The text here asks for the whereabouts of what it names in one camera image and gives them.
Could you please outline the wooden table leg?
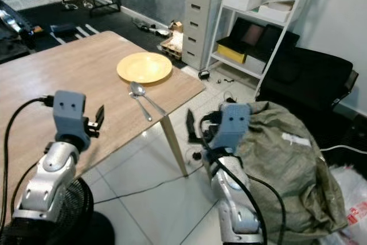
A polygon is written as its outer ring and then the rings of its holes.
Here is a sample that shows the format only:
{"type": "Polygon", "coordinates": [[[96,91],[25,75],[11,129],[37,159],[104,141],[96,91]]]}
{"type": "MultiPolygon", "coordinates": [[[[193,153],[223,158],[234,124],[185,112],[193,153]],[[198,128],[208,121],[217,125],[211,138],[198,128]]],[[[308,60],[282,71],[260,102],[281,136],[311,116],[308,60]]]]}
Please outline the wooden table leg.
{"type": "Polygon", "coordinates": [[[187,178],[189,176],[189,172],[186,168],[184,154],[181,151],[181,147],[178,143],[178,138],[175,134],[175,130],[170,118],[167,115],[163,116],[160,120],[160,124],[162,125],[163,134],[165,135],[166,140],[172,150],[172,154],[178,164],[178,168],[180,169],[182,176],[187,178]]]}

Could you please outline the long silver metal spoon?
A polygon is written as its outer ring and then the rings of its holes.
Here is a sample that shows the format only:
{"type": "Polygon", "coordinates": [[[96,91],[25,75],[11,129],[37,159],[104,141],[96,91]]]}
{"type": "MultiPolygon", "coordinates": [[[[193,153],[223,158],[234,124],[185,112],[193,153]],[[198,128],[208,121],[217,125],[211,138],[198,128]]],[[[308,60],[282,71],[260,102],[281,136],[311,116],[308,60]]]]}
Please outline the long silver metal spoon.
{"type": "Polygon", "coordinates": [[[162,116],[167,115],[167,111],[165,111],[165,109],[163,109],[161,106],[159,106],[157,103],[155,103],[155,101],[153,101],[152,98],[149,98],[149,96],[147,96],[146,90],[145,90],[144,86],[141,85],[141,83],[137,83],[135,81],[132,81],[130,83],[130,88],[131,88],[131,92],[135,96],[143,96],[147,101],[149,101],[149,103],[152,106],[154,106],[155,109],[157,109],[157,111],[160,114],[162,114],[162,116]]]}

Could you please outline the short silver metal spoon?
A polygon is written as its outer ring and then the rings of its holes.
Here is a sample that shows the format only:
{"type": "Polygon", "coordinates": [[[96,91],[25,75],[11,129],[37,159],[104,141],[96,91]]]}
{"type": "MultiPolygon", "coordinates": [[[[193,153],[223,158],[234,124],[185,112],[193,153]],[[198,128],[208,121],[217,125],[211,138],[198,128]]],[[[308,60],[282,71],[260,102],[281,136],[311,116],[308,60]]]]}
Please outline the short silver metal spoon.
{"type": "Polygon", "coordinates": [[[141,109],[143,116],[145,117],[145,119],[148,122],[152,121],[152,116],[150,115],[150,113],[147,111],[147,109],[145,109],[145,107],[142,105],[142,103],[140,102],[140,100],[138,99],[138,95],[136,95],[136,93],[134,93],[133,91],[130,92],[130,96],[137,102],[137,105],[139,106],[139,108],[141,109]]]}

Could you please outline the yellow round plate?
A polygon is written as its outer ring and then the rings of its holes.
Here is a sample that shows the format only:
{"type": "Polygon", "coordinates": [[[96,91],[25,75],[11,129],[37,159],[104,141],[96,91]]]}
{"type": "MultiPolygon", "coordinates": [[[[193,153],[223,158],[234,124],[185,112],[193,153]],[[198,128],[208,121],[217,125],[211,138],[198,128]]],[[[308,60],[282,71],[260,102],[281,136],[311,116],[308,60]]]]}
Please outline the yellow round plate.
{"type": "Polygon", "coordinates": [[[133,53],[117,64],[118,76],[128,82],[154,83],[168,77],[172,61],[162,54],[152,52],[133,53]]]}

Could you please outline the white metal shelf rack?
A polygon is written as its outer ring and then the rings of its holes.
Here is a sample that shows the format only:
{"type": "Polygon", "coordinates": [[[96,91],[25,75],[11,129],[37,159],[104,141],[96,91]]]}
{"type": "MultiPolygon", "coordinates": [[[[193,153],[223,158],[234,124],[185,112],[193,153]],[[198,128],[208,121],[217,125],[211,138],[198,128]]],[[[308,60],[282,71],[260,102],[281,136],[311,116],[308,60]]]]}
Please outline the white metal shelf rack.
{"type": "MultiPolygon", "coordinates": [[[[264,0],[264,3],[271,1],[283,1],[283,0],[264,0]]],[[[257,84],[257,88],[255,88],[255,91],[258,91],[262,83],[262,80],[264,79],[265,75],[268,72],[268,69],[270,68],[272,60],[275,58],[277,50],[279,50],[279,48],[282,46],[286,33],[292,31],[295,22],[298,20],[302,12],[302,8],[309,3],[309,0],[294,0],[294,1],[295,6],[292,11],[290,20],[286,20],[286,22],[280,22],[270,20],[268,18],[261,16],[260,14],[257,14],[257,9],[259,7],[252,10],[239,10],[223,5],[221,0],[220,8],[218,8],[217,22],[215,22],[214,30],[212,33],[212,40],[210,41],[209,53],[206,56],[207,61],[205,62],[205,69],[212,70],[213,68],[220,65],[228,65],[229,67],[239,70],[239,72],[242,72],[248,75],[249,77],[254,77],[258,79],[259,83],[257,84]],[[254,20],[256,23],[270,23],[283,28],[282,35],[280,36],[280,39],[276,46],[276,51],[273,52],[272,56],[268,61],[263,62],[264,66],[262,68],[254,69],[248,67],[245,64],[245,62],[244,64],[239,64],[217,53],[217,40],[220,40],[221,38],[230,35],[230,32],[235,24],[235,21],[238,18],[254,20]]]]}

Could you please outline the black and yellow box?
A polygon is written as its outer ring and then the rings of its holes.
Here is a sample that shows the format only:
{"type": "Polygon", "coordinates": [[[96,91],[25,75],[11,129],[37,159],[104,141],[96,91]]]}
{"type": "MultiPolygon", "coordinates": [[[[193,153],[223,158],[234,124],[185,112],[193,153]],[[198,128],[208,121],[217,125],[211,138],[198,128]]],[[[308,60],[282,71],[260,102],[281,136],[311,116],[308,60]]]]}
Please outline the black and yellow box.
{"type": "Polygon", "coordinates": [[[225,37],[217,41],[217,53],[239,64],[244,64],[248,46],[243,41],[225,37]]]}

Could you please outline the brown cardboard box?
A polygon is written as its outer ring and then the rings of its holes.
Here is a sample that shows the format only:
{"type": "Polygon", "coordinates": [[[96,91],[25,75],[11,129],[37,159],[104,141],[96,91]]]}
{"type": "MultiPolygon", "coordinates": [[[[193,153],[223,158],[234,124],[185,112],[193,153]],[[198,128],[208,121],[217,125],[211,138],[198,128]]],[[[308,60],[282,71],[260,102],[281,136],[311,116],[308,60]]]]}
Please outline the brown cardboard box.
{"type": "Polygon", "coordinates": [[[159,50],[162,51],[163,54],[180,60],[182,57],[184,39],[183,24],[179,21],[171,22],[165,36],[167,38],[158,45],[159,50]]]}

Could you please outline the grey-green woven sack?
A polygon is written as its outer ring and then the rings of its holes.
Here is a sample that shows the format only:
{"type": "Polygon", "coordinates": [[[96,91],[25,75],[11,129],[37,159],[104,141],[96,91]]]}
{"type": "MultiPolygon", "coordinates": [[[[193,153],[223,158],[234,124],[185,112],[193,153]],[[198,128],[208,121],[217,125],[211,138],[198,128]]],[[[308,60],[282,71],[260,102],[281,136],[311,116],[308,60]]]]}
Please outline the grey-green woven sack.
{"type": "Polygon", "coordinates": [[[268,240],[283,245],[310,244],[344,229],[341,188],[305,127],[288,109],[273,102],[249,103],[249,126],[236,153],[244,169],[275,188],[254,182],[250,192],[266,222],[268,240]]]}

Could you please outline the small dark flat box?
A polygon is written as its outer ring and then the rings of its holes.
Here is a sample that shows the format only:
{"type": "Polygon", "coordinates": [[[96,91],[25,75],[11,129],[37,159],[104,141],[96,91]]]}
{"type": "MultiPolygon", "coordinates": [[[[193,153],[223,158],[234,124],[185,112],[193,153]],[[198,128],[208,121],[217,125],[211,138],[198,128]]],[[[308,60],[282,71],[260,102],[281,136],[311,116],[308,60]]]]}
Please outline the small dark flat box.
{"type": "Polygon", "coordinates": [[[54,35],[65,36],[67,34],[74,34],[77,32],[76,25],[73,23],[63,23],[50,25],[50,32],[54,35]]]}

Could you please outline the white drawer cabinet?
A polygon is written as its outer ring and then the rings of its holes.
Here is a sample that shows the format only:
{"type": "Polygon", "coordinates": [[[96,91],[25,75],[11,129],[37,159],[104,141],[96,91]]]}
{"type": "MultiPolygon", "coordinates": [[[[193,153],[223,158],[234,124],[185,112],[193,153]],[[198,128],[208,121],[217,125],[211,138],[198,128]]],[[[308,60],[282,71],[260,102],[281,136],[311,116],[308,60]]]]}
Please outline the white drawer cabinet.
{"type": "Polygon", "coordinates": [[[182,61],[204,69],[221,0],[185,0],[182,61]]]}

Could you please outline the black open case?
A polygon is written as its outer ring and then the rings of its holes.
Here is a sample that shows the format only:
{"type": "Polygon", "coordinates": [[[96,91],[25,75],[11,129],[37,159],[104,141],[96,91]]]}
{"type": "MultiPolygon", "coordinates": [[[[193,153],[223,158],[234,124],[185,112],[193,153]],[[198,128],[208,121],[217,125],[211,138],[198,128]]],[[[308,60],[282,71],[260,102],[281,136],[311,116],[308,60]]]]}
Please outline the black open case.
{"type": "Polygon", "coordinates": [[[282,32],[283,28],[273,24],[259,25],[238,18],[227,38],[237,53],[265,62],[276,51],[282,32]]]}

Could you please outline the flat white box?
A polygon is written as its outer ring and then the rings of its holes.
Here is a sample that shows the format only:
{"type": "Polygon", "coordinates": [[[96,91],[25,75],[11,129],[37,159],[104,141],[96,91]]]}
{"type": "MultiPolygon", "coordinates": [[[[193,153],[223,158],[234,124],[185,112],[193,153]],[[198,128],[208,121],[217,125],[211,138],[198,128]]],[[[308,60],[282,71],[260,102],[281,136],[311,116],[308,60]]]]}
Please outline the flat white box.
{"type": "Polygon", "coordinates": [[[271,1],[260,5],[257,14],[273,21],[286,22],[290,20],[294,6],[294,0],[271,1]]]}

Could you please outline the white plastic bag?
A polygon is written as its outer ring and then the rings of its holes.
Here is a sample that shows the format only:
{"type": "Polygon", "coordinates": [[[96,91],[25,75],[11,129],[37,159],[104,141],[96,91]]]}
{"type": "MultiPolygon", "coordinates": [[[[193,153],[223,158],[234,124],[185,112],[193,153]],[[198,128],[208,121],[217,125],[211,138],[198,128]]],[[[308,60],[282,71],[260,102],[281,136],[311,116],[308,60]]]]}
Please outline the white plastic bag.
{"type": "Polygon", "coordinates": [[[344,198],[347,227],[323,238],[322,245],[367,245],[367,180],[351,167],[331,172],[344,198]]]}

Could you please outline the black machine frame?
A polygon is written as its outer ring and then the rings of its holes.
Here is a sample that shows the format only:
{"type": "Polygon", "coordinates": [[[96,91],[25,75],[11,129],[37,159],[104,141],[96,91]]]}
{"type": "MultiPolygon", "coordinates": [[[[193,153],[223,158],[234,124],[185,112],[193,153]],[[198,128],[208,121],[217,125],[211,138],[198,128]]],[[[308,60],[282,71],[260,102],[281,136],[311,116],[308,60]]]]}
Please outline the black machine frame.
{"type": "Polygon", "coordinates": [[[31,50],[35,49],[35,27],[3,0],[0,0],[0,19],[11,32],[15,33],[15,36],[20,38],[24,45],[31,50]]]}

